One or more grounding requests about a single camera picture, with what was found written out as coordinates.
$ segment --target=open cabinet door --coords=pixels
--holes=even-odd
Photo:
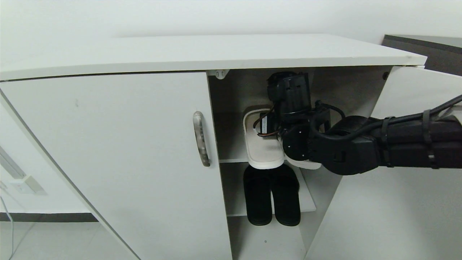
[[[462,94],[462,77],[394,67],[375,118]],[[462,170],[378,167],[342,178],[305,260],[462,259]]]
[[[205,72],[19,80],[1,90],[46,160],[139,259],[231,259]]]
[[[461,76],[423,68],[393,67],[372,117],[400,117],[422,113],[460,94]]]

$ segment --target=slipper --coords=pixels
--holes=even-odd
[[[255,226],[267,225],[273,217],[269,170],[248,166],[244,171],[244,194],[247,218]]]
[[[279,140],[275,137],[260,137],[257,130],[253,128],[254,122],[263,112],[268,112],[269,108],[249,107],[244,111],[243,129],[244,140],[249,157],[249,164],[256,169],[272,169],[284,163],[284,150]]]
[[[283,164],[271,170],[273,183],[274,214],[279,223],[285,226],[297,226],[300,223],[300,202],[298,200],[298,183],[295,172]]]

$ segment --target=wire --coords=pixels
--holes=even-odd
[[[451,99],[451,100],[449,100],[449,101],[447,101],[447,102],[445,102],[445,103],[431,109],[430,110],[430,115],[432,116],[432,115],[438,114],[441,111],[443,111],[443,110],[445,110],[447,108],[450,108],[450,107],[452,107],[453,105],[455,105],[455,104],[457,104],[459,102],[462,102],[462,95],[459,95],[459,96],[457,96],[457,97],[455,97],[455,98],[453,98],[453,99]],[[316,119],[317,119],[317,117],[319,115],[320,115],[319,113],[313,115],[313,118],[310,121],[310,130],[311,130],[311,132],[313,133],[314,136],[322,138],[322,139],[326,139],[326,140],[331,140],[331,141],[349,141],[349,140],[352,140],[352,139],[360,136],[363,133],[366,133],[366,132],[369,132],[369,131],[371,131],[371,130],[373,130],[375,128],[381,127],[382,122],[383,122],[383,119],[379,120],[377,122],[371,123],[371,124],[369,124],[367,126],[364,126],[364,127],[360,128],[356,132],[350,133],[350,134],[345,135],[345,136],[330,136],[330,135],[320,133],[316,129]],[[389,121],[388,125],[398,124],[398,123],[403,123],[403,122],[408,122],[408,121],[413,121],[413,120],[419,120],[421,118],[422,118],[422,113],[402,116],[402,117],[391,119]]]
[[[266,112],[265,114],[263,114],[259,119],[257,119],[257,120],[254,122],[254,125],[253,125],[254,129],[255,129],[255,127],[257,127],[257,124],[258,124],[259,122],[261,122],[261,121],[265,118],[265,116],[267,116],[267,115],[269,115],[271,112],[273,112],[275,106],[276,106],[276,103],[273,104],[273,106],[271,107],[271,109],[270,109],[268,112]]]
[[[342,117],[342,119],[344,119],[346,116],[345,116],[345,113],[338,107],[336,106],[333,106],[333,105],[329,105],[329,104],[324,104],[324,103],[321,103],[320,100],[316,101],[318,105],[321,105],[325,108],[328,108],[328,109],[332,109],[334,111],[336,111],[337,113],[340,114],[340,116]]]
[[[14,222],[1,196],[0,196],[0,200],[1,200],[1,203],[3,204],[3,207],[5,208],[6,215],[11,221],[11,255],[10,255],[10,258],[8,258],[8,260],[11,260],[11,258],[13,258],[13,255],[14,255]]]
[[[268,137],[268,136],[274,136],[274,135],[276,135],[276,134],[278,134],[278,133],[279,133],[279,130],[276,130],[276,131],[274,131],[274,132],[272,132],[272,133],[268,133],[268,134],[258,133],[257,135],[258,135],[259,137]]]

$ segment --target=electrical outlet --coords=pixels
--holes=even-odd
[[[13,187],[22,194],[35,194],[35,191],[32,189],[30,186],[30,181],[33,180],[31,179],[31,176],[26,176],[20,180],[11,180],[10,184],[13,185]]]

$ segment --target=robotic arm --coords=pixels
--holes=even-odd
[[[259,136],[280,138],[293,160],[319,162],[340,175],[378,166],[462,168],[462,95],[398,118],[346,117],[320,101],[312,108],[307,75],[282,72],[268,79],[268,97],[273,107],[254,127],[264,121],[267,134]],[[342,116],[332,127],[331,110]]]

